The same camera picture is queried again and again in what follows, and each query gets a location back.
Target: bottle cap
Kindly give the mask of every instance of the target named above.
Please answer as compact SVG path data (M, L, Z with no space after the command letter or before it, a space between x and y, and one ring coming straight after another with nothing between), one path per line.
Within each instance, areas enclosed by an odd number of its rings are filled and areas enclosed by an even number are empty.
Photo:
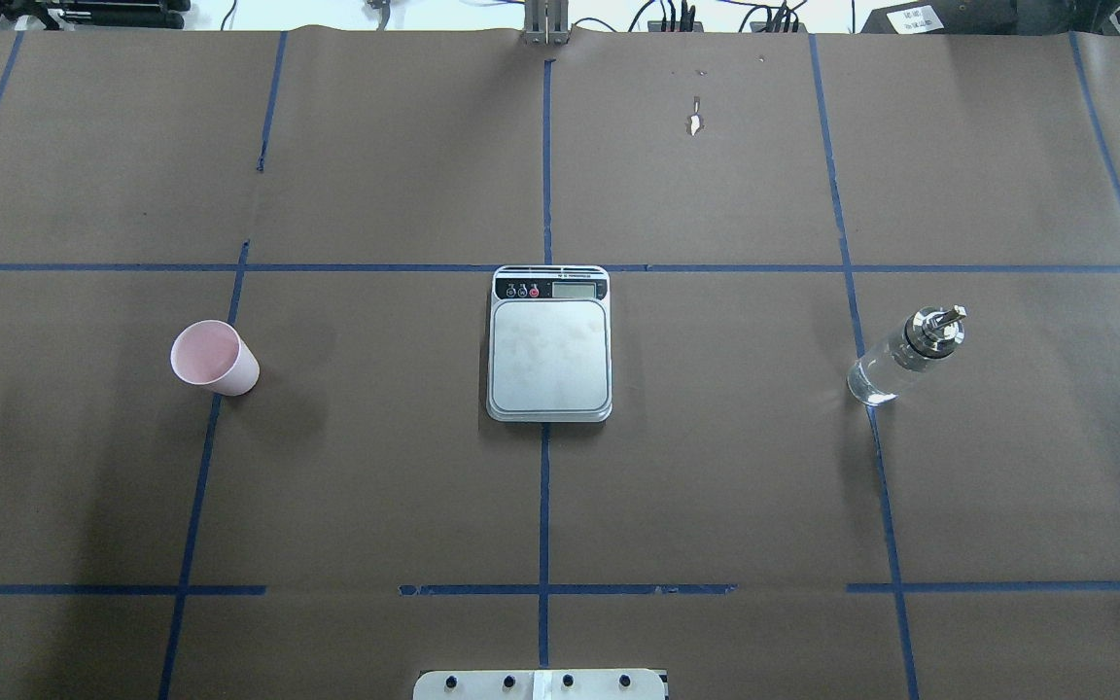
M924 306L906 321L906 342L920 355L948 357L965 340L965 306Z

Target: digital kitchen scale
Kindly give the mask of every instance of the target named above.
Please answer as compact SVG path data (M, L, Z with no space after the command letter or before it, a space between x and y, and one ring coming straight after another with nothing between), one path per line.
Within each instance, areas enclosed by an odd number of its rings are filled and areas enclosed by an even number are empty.
M506 422L599 422L613 412L608 272L505 265L489 288L486 412Z

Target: cup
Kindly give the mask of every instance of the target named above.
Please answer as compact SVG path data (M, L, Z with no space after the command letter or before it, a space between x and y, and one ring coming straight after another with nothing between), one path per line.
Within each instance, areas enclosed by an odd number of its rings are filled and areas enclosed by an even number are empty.
M241 395L258 384L258 358L223 321L197 321L172 343L175 376L215 394Z

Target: label sticker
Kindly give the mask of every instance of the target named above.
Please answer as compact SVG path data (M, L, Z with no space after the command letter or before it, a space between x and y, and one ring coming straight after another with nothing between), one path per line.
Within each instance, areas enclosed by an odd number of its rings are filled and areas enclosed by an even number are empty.
M897 34L924 34L937 30L937 28L945 28L941 24L941 18L936 17L936 10L930 4L897 10L897 12L889 12L885 17L888 18L889 22L893 22L893 28L897 30Z

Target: white mounting plate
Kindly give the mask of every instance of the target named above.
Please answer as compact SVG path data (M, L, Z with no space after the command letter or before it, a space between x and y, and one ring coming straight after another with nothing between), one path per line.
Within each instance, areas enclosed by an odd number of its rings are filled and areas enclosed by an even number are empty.
M503 293L506 280L516 280L520 296ZM561 284L588 284L591 296L552 298L553 283L557 293ZM542 295L526 297L526 288ZM608 273L595 267L503 267L489 297L486 412L506 422L606 420L613 411Z
M510 676L512 687L506 688L504 679ZM571 685L564 685L564 676ZM622 676L628 678L628 685L622 685ZM429 672L417 679L413 700L668 700L665 679L665 673L650 669Z

